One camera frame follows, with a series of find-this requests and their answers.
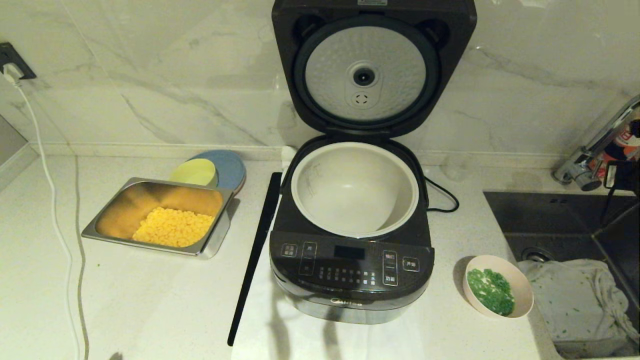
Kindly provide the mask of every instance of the wall outlet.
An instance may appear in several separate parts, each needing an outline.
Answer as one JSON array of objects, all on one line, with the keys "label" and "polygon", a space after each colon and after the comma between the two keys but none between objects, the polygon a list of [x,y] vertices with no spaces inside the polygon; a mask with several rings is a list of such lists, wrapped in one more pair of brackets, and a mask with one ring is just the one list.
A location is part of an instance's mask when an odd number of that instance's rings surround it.
[{"label": "wall outlet", "polygon": [[18,54],[13,46],[8,42],[3,42],[2,44],[0,44],[0,69],[2,69],[2,66],[4,66],[6,63],[14,63],[18,65],[20,70],[22,70],[22,72],[24,73],[24,76],[20,78],[21,80],[36,78],[36,74],[33,72],[33,70],[31,70],[29,65],[24,62],[20,54]]}]

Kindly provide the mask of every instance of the dish towel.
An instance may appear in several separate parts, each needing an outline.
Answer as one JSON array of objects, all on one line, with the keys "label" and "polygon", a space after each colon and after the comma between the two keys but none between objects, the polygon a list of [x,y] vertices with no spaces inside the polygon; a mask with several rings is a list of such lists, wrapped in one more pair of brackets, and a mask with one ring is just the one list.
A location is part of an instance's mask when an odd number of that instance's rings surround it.
[{"label": "dish towel", "polygon": [[625,314],[628,300],[606,263],[527,260],[518,266],[531,283],[538,309],[563,357],[637,352],[639,335]]}]

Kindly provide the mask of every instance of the rice cooker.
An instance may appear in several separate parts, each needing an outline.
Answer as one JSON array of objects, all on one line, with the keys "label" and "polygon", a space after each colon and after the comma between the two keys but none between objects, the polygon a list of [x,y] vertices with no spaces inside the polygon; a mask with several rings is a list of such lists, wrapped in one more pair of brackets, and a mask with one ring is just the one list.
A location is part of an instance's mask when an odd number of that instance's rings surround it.
[{"label": "rice cooker", "polygon": [[293,104],[325,135],[296,153],[269,237],[275,281],[311,316],[383,323],[433,271],[424,175],[391,138],[419,127],[476,25],[473,0],[276,0]]}]

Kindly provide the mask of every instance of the rice cooker inner lid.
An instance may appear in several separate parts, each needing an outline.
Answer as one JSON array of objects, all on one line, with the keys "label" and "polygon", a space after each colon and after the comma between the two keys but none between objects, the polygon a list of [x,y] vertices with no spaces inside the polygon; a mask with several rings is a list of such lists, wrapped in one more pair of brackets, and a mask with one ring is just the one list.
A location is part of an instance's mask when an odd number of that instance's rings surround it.
[{"label": "rice cooker inner lid", "polygon": [[412,115],[433,96],[438,77],[431,42],[408,24],[376,15],[323,26],[303,43],[294,63],[305,105],[346,129],[412,121],[420,126],[424,119]]}]

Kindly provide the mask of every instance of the kitchen sink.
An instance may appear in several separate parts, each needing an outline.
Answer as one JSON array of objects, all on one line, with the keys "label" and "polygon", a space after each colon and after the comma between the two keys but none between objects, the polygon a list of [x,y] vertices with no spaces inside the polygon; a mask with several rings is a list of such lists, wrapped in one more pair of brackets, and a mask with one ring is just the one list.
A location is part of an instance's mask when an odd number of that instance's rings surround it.
[{"label": "kitchen sink", "polygon": [[634,196],[485,192],[517,261],[604,261],[639,327],[639,201]]}]

